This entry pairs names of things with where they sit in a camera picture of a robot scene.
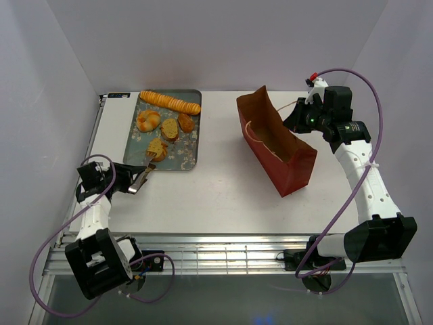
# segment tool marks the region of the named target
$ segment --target gray floor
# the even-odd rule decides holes
[[[140,295],[155,297],[167,282],[166,276],[148,277]],[[157,304],[132,301],[113,290],[79,319],[46,316],[44,324],[408,324],[392,274],[355,274],[326,297],[283,292],[272,284],[302,288],[293,275],[177,276]],[[50,306],[72,313],[87,304],[72,276],[56,276]]]

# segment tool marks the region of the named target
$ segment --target floral pattern tray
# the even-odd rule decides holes
[[[186,102],[193,102],[202,105],[202,94],[198,90],[154,90],[157,93],[163,93]],[[160,171],[189,171],[197,163],[198,138],[200,134],[200,114],[191,116],[196,124],[191,133],[184,133],[179,128],[179,138],[170,143],[161,136],[160,126],[150,132],[140,132],[135,124],[137,115],[143,110],[155,110],[161,115],[162,121],[168,118],[174,118],[177,121],[178,112],[150,105],[138,97],[135,106],[131,128],[129,130],[128,142],[124,151],[123,163],[133,166],[141,166],[145,158],[145,152],[150,141],[159,137],[168,144],[168,153],[163,161],[155,162],[156,170]]]

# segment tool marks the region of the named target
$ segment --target robotic arm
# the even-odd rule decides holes
[[[128,166],[114,163],[116,180],[110,191],[85,212],[75,242],[65,248],[66,258],[83,294],[93,299],[132,280],[129,263],[142,256],[130,236],[114,239],[108,229],[111,198],[115,192],[136,194],[155,166]],[[82,183],[76,199],[82,208],[89,205],[112,181],[111,168],[97,162],[79,167]]]
[[[322,132],[352,190],[366,166],[371,166],[355,196],[359,225],[345,234],[326,235],[309,262],[320,265],[323,257],[349,258],[353,263],[400,258],[417,224],[413,217],[403,217],[384,185],[378,165],[369,161],[371,138],[363,122],[352,121],[352,91],[348,87],[328,87],[314,75],[306,82],[313,89],[307,98],[298,98],[284,126],[294,133]],[[307,250],[316,239],[310,238]]]

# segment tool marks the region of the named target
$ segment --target metal frame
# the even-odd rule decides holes
[[[93,147],[97,128],[104,109],[106,95],[101,96],[99,110],[93,127],[88,156]],[[65,221],[72,217],[75,199],[71,203]],[[135,235],[141,249],[164,250],[175,262],[177,275],[248,275],[248,274],[294,274],[283,268],[283,263],[276,261],[278,253],[284,249],[304,248],[309,237],[297,235],[266,235],[266,236],[188,236],[188,235]],[[68,230],[61,232],[54,248],[50,250],[43,270],[43,279],[39,294],[48,302],[56,276],[72,275],[64,254],[67,244],[73,242],[75,235]],[[348,269],[333,273],[347,273],[351,262],[347,261]],[[162,274],[171,274],[170,263],[165,263]],[[392,273],[400,294],[410,324],[421,324],[421,318],[412,296],[407,275],[402,261],[380,261],[360,263],[355,273],[374,274]],[[41,324],[45,312],[36,303],[29,324]]]

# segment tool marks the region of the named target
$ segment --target croissant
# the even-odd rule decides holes
[[[199,104],[184,102],[183,100],[148,90],[141,91],[140,98],[151,105],[169,108],[189,115],[197,115],[202,110]]]
[[[141,132],[154,130],[161,122],[161,116],[154,110],[144,110],[137,117],[137,127]]]

